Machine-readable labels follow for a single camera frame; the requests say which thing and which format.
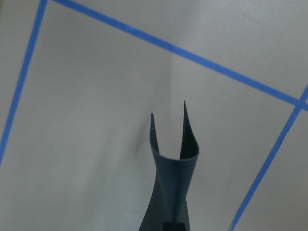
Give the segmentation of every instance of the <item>curved plastic sheet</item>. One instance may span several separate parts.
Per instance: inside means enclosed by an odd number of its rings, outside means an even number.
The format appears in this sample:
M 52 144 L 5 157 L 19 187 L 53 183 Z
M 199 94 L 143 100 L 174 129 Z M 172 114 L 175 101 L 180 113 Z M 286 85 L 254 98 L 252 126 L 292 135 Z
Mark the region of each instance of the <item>curved plastic sheet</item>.
M 174 160 L 160 155 L 153 114 L 150 143 L 156 164 L 156 178 L 139 231 L 190 231 L 186 194 L 199 147 L 189 123 L 185 103 L 180 159 Z

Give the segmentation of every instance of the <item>dark blue strip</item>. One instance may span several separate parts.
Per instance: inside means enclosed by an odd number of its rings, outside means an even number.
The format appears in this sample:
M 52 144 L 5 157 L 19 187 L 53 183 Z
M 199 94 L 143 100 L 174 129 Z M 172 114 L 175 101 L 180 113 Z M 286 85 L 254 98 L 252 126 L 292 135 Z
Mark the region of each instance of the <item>dark blue strip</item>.
M 35 18 L 35 21 L 34 21 L 34 24 L 33 24 L 33 28 L 32 28 L 32 32 L 31 32 L 31 35 L 30 35 L 30 40 L 29 40 L 29 43 L 28 43 L 26 54 L 25 54 L 25 57 L 24 57 L 24 62 L 23 62 L 23 65 L 21 67 L 21 70 L 20 70 L 20 74 L 19 74 L 19 77 L 18 77 L 14 96 L 13 96 L 12 103 L 11 103 L 11 107 L 10 107 L 10 110 L 9 110 L 8 117 L 6 119 L 5 127 L 4 127 L 2 138 L 1 138 L 0 166 L 1 166 L 1 163 L 2 163 L 6 144 L 8 142 L 8 138 L 9 138 L 9 135 L 10 135 L 10 131 L 11 131 L 12 123 L 13 123 L 15 113 L 16 113 L 16 110 L 17 110 L 20 95 L 21 95 L 21 92 L 22 92 L 22 89 L 23 89 L 23 86 L 24 86 L 24 82 L 25 82 L 25 79 L 26 79 L 27 72 L 28 72 L 28 67 L 29 67 L 29 64 L 31 62 L 31 57 L 32 57 L 32 54 L 33 54 L 35 43 L 37 41 L 37 37 L 38 37 L 38 34 L 39 34 L 39 27 L 41 25 L 41 22 L 42 22 L 42 19 L 43 19 L 43 16 L 44 16 L 47 1 L 48 0 L 41 0 L 39 2 L 39 7 L 38 7 L 37 15 L 36 15 L 36 18 Z
M 303 105 L 303 107 L 302 107 L 302 109 L 304 109 L 304 110 L 308 111 L 308 104 L 307 104 L 307 103 L 306 103 L 306 104 L 304 104 L 304 105 Z
M 233 220 L 233 222 L 230 226 L 229 231 L 233 231 L 237 222 L 240 220 L 240 218 L 241 218 L 243 212 L 245 211 L 248 203 L 250 202 L 251 198 L 253 197 L 257 187 L 259 186 L 259 184 L 262 181 L 265 173 L 267 172 L 270 164 L 272 163 L 273 159 L 275 158 L 285 135 L 287 134 L 287 132 L 291 128 L 292 124 L 295 122 L 295 120 L 296 120 L 301 108 L 305 104 L 305 101 L 307 100 L 307 98 L 308 98 L 308 85 L 306 86 L 304 93 L 300 97 L 298 105 L 296 105 L 296 107 L 292 111 L 288 121 L 284 125 L 278 139 L 276 140 L 271 152 L 269 153 L 269 156 L 266 158 L 266 160 L 265 160 L 261 170 L 259 171 L 256 179 L 254 180 L 253 184 L 251 185 L 247 195 L 245 196 L 243 202 L 241 203 L 239 209 L 237 210 L 235 217 L 234 217 L 234 220 Z
M 285 94 L 285 93 L 283 93 L 281 91 L 278 91 L 278 90 L 276 90 L 276 89 L 274 89 L 272 87 L 269 87 L 269 86 L 267 86 L 265 84 L 257 82 L 255 80 L 249 78 L 249 77 L 241 75 L 241 74 L 239 74 L 239 73 L 237 73 L 235 71 L 232 71 L 232 70 L 230 70 L 228 68 L 225 68 L 225 67 L 223 67 L 223 66 L 221 66 L 221 65 L 219 65 L 217 63 L 214 63 L 214 62 L 212 62 L 210 60 L 202 58 L 201 56 L 198 56 L 198 55 L 193 54 L 193 53 L 191 53 L 189 51 L 186 51 L 186 50 L 184 50 L 184 49 L 182 49 L 180 47 L 177 47 L 177 46 L 175 46 L 175 45 L 173 45 L 171 43 L 168 43 L 168 42 L 163 41 L 163 40 L 161 40 L 159 38 L 156 38 L 156 37 L 154 37 L 154 36 L 152 36 L 150 34 L 147 34 L 147 33 L 143 32 L 143 31 L 141 31 L 141 30 L 139 30 L 139 29 L 137 29 L 135 27 L 132 27 L 130 25 L 122 23 L 122 22 L 120 22 L 120 21 L 118 21 L 116 19 L 113 19 L 113 18 L 111 18 L 111 17 L 109 17 L 107 15 L 104 15 L 102 13 L 99 13 L 99 12 L 93 10 L 93 9 L 90 9 L 90 8 L 86 7 L 86 6 L 78 4 L 78 3 L 73 2 L 71 0 L 53 0 L 53 1 L 55 1 L 57 3 L 60 3 L 60 4 L 66 6 L 68 8 L 71 8 L 71 9 L 73 9 L 75 11 L 78 11 L 78 12 L 80 12 L 82 14 L 85 14 L 85 15 L 91 17 L 91 18 L 94 18 L 94 19 L 98 20 L 98 21 L 104 22 L 104 23 L 106 23 L 106 24 L 108 24 L 108 25 L 110 25 L 112 27 L 115 27 L 117 29 L 125 31 L 126 33 L 129 33 L 129 34 L 131 34 L 133 36 L 136 36 L 136 37 L 138 37 L 138 38 L 140 38 L 142 40 L 145 40 L 145 41 L 147 41 L 147 42 L 149 42 L 151 44 L 154 44 L 154 45 L 156 45 L 156 46 L 158 46 L 160 48 L 163 48 L 163 49 L 165 49 L 167 51 L 170 51 L 170 52 L 172 52 L 174 54 L 177 54 L 177 55 L 179 55 L 179 56 L 181 56 L 181 57 L 183 57 L 185 59 L 191 60 L 191 61 L 193 61 L 193 62 L 195 62 L 197 64 L 205 66 L 205 67 L 207 67 L 207 68 L 209 68 L 209 69 L 211 69 L 213 71 L 216 71 L 216 72 L 221 73 L 221 74 L 223 74 L 225 76 L 233 78 L 233 79 L 235 79 L 235 80 L 237 80 L 239 82 L 242 82 L 242 83 L 244 83 L 244 84 L 246 84 L 246 85 L 248 85 L 250 87 L 258 89 L 258 90 L 260 90 L 262 92 L 265 92 L 265 93 L 267 93 L 267 94 L 269 94 L 271 96 L 274 96 L 274 97 L 276 97 L 278 99 L 281 99 L 281 100 L 283 100 L 285 102 L 288 102 L 288 103 L 293 104 L 293 105 L 297 105 L 298 104 L 298 99 L 296 99 L 296 98 L 294 98 L 294 97 L 292 97 L 290 95 L 287 95 L 287 94 Z

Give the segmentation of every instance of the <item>pointed tip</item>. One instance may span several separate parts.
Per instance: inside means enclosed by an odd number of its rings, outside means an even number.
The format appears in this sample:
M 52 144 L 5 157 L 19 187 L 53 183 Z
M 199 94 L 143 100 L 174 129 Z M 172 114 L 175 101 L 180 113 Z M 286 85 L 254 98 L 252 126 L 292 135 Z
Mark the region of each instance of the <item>pointed tip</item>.
M 188 118 L 187 107 L 186 107 L 186 101 L 184 100 L 184 120 L 186 120 L 187 118 Z
M 153 115 L 153 113 L 151 113 L 151 124 L 153 124 L 154 123 L 154 115 Z

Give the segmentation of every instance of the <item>gray surface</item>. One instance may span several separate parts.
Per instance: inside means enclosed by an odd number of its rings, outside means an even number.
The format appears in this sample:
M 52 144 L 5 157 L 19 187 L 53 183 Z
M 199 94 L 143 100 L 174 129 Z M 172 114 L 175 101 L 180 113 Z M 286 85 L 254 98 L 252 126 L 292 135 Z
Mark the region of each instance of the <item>gray surface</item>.
M 2 0 L 0 0 L 0 13 L 1 13 L 1 8 L 2 8 Z
M 304 2 L 85 2 L 295 97 L 307 84 Z M 37 5 L 4 1 L 1 129 Z M 191 230 L 227 230 L 293 107 L 50 1 L 0 170 L 0 230 L 137 230 L 155 177 L 150 112 L 176 158 L 184 99 L 200 146 Z M 307 117 L 237 230 L 307 229 Z

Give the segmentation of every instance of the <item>blue tape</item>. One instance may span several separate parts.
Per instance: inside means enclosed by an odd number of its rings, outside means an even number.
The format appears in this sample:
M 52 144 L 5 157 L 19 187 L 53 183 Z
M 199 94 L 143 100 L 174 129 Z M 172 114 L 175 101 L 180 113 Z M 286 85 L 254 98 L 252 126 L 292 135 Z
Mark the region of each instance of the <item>blue tape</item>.
M 257 187 L 259 186 L 259 184 L 262 181 L 265 173 L 267 172 L 269 166 L 271 165 L 273 159 L 275 158 L 285 135 L 287 134 L 287 132 L 289 131 L 289 129 L 291 128 L 291 126 L 295 122 L 295 120 L 296 120 L 299 112 L 303 108 L 303 105 L 305 104 L 305 101 L 307 100 L 307 98 L 308 98 L 308 85 L 306 86 L 302 96 L 300 97 L 299 103 L 296 105 L 296 107 L 292 111 L 288 121 L 284 125 L 278 139 L 276 140 L 271 152 L 269 153 L 269 156 L 266 158 L 261 170 L 259 171 L 257 177 L 255 178 L 254 182 L 252 183 L 252 185 L 251 185 L 248 193 L 246 194 L 243 202 L 241 203 L 239 209 L 237 210 L 237 212 L 234 216 L 233 222 L 232 222 L 232 224 L 229 228 L 229 231 L 233 231 L 237 222 L 240 220 L 240 218 L 241 218 L 243 212 L 245 211 L 248 203 L 250 202 L 251 198 L 253 197 L 255 191 L 257 190 Z
M 37 37 L 38 37 L 38 34 L 39 34 L 39 27 L 41 25 L 41 22 L 42 22 L 42 19 L 43 19 L 43 16 L 44 16 L 47 1 L 48 0 L 41 0 L 39 2 L 39 7 L 38 7 L 37 15 L 35 17 L 35 21 L 34 21 L 34 24 L 33 24 L 33 28 L 32 28 L 32 32 L 31 32 L 31 35 L 30 35 L 30 40 L 29 40 L 29 43 L 28 43 L 26 54 L 25 54 L 25 57 L 24 57 L 24 62 L 23 62 L 23 65 L 21 67 L 21 70 L 20 70 L 20 74 L 19 74 L 19 77 L 18 77 L 14 96 L 13 96 L 12 103 L 11 103 L 11 107 L 10 107 L 10 110 L 9 110 L 9 113 L 8 113 L 8 117 L 6 119 L 5 127 L 4 127 L 2 138 L 1 138 L 0 166 L 1 166 L 1 163 L 2 163 L 6 144 L 8 142 L 8 138 L 9 138 L 10 131 L 11 131 L 11 128 L 12 128 L 12 123 L 13 123 L 13 120 L 14 120 L 14 117 L 15 117 L 18 102 L 19 102 L 19 99 L 20 99 L 20 96 L 21 96 L 21 92 L 23 90 L 24 82 L 25 82 L 26 75 L 27 75 L 27 72 L 28 72 L 28 67 L 29 67 L 29 64 L 31 62 L 33 50 L 34 50 L 34 47 L 35 47 L 35 44 L 36 44 L 36 41 L 37 41 Z
M 183 57 L 185 59 L 188 59 L 188 60 L 193 61 L 193 62 L 195 62 L 197 64 L 205 66 L 205 67 L 207 67 L 207 68 L 209 68 L 209 69 L 211 69 L 213 71 L 216 71 L 216 72 L 221 73 L 221 74 L 223 74 L 225 76 L 228 76 L 228 77 L 230 77 L 232 79 L 235 79 L 235 80 L 237 80 L 239 82 L 242 82 L 242 83 L 244 83 L 244 84 L 246 84 L 246 85 L 248 85 L 248 86 L 250 86 L 252 88 L 255 88 L 255 89 L 258 89 L 258 90 L 260 90 L 262 92 L 265 92 L 265 93 L 267 93 L 267 94 L 269 94 L 271 96 L 274 96 L 274 97 L 276 97 L 276 98 L 278 98 L 280 100 L 283 100 L 283 101 L 288 102 L 288 103 L 293 104 L 293 105 L 297 105 L 298 104 L 298 99 L 296 99 L 296 98 L 294 98 L 294 97 L 292 97 L 290 95 L 287 95 L 287 94 L 285 94 L 285 93 L 283 93 L 283 92 L 281 92 L 279 90 L 276 90 L 276 89 L 274 89 L 272 87 L 269 87 L 269 86 L 267 86 L 265 84 L 262 84 L 262 83 L 260 83 L 258 81 L 255 81 L 255 80 L 253 80 L 253 79 L 251 79 L 249 77 L 241 75 L 241 74 L 239 74 L 239 73 L 237 73 L 235 71 L 232 71 L 232 70 L 230 70 L 230 69 L 228 69 L 226 67 L 223 67 L 223 66 L 221 66 L 221 65 L 219 65 L 217 63 L 214 63 L 214 62 L 212 62 L 210 60 L 202 58 L 201 56 L 198 56 L 198 55 L 193 54 L 193 53 L 191 53 L 189 51 L 186 51 L 186 50 L 184 50 L 184 49 L 182 49 L 182 48 L 180 48 L 178 46 L 175 46 L 175 45 L 173 45 L 171 43 L 168 43 L 168 42 L 163 41 L 163 40 L 161 40 L 159 38 L 156 38 L 156 37 L 154 37 L 154 36 L 152 36 L 152 35 L 150 35 L 148 33 L 145 33 L 145 32 L 143 32 L 143 31 L 141 31 L 141 30 L 139 30 L 139 29 L 137 29 L 135 27 L 132 27 L 130 25 L 122 23 L 122 22 L 120 22 L 120 21 L 118 21 L 118 20 L 116 20 L 114 18 L 111 18 L 111 17 L 109 17 L 109 16 L 107 16 L 107 15 L 105 15 L 103 13 L 97 12 L 97 11 L 95 11 L 93 9 L 90 9 L 90 8 L 88 8 L 86 6 L 83 6 L 83 5 L 79 4 L 79 3 L 73 2 L 71 0 L 53 0 L 53 1 L 57 2 L 59 4 L 62 4 L 62 5 L 68 7 L 70 9 L 72 9 L 72 10 L 75 10 L 77 12 L 85 14 L 85 15 L 91 17 L 91 18 L 94 18 L 94 19 L 98 20 L 98 21 L 106 23 L 106 24 L 108 24 L 108 25 L 110 25 L 112 27 L 120 29 L 120 30 L 122 30 L 122 31 L 124 31 L 126 33 L 129 33 L 129 34 L 133 35 L 133 36 L 136 36 L 136 37 L 138 37 L 138 38 L 140 38 L 142 40 L 145 40 L 145 41 L 147 41 L 147 42 L 149 42 L 149 43 L 151 43 L 153 45 L 156 45 L 156 46 L 158 46 L 158 47 L 160 47 L 162 49 L 165 49 L 165 50 L 170 51 L 170 52 L 172 52 L 174 54 L 177 54 L 177 55 L 179 55 L 179 56 L 181 56 L 181 57 Z M 305 105 L 304 109 L 308 111 L 308 104 Z

